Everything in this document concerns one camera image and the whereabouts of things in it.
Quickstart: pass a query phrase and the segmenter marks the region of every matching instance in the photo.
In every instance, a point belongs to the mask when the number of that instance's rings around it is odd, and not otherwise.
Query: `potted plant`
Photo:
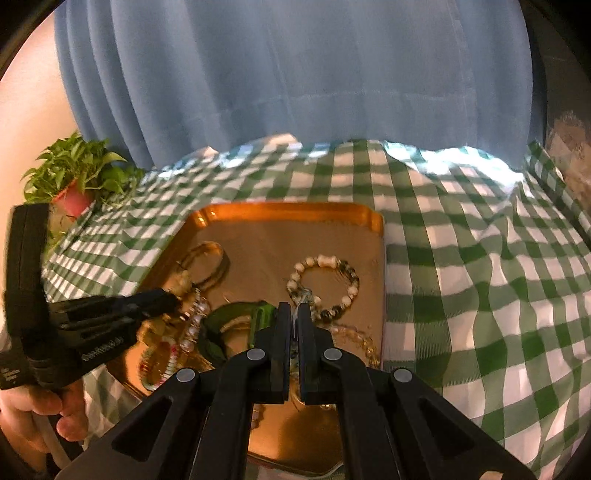
[[[51,202],[68,216],[77,218],[95,200],[107,201],[113,194],[133,190],[144,175],[134,166],[126,169],[113,162],[126,162],[106,149],[107,140],[85,141],[80,133],[57,140],[37,158],[43,160],[22,178],[27,203]]]

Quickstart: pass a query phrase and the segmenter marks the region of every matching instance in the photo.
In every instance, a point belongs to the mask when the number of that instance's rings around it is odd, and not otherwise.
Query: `green plant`
[[[43,160],[39,168],[30,168],[24,194],[27,203],[47,203],[74,181],[81,191],[93,190],[105,201],[112,194],[135,190],[144,171],[134,166],[125,169],[115,161],[126,160],[106,149],[107,140],[86,141],[79,132],[61,138],[47,147],[37,158]]]

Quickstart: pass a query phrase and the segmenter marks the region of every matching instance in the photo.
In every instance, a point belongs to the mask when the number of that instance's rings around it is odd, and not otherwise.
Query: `green bangle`
[[[255,333],[275,322],[276,308],[265,301],[237,301],[212,311],[201,321],[197,348],[199,353],[215,368],[221,367],[228,358],[222,341],[222,327],[238,317],[250,316],[251,332],[249,346],[254,345]]]

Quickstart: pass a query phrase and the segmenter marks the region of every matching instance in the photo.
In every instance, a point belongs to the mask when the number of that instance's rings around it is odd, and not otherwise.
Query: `tablecloth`
[[[46,292],[133,293],[211,203],[367,205],[385,220],[383,368],[410,368],[551,478],[589,427],[591,222],[544,150],[530,150],[522,174],[469,147],[361,140],[185,159],[150,171],[125,205],[84,214],[46,263]],[[85,387],[95,435],[137,404],[104,368]]]

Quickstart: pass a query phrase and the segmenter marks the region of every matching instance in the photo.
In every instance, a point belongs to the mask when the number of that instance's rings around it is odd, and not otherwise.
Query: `wall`
[[[29,37],[0,80],[0,251],[10,209],[24,201],[22,174],[42,150],[76,129],[57,63],[53,16]],[[5,255],[0,258],[4,291]]]

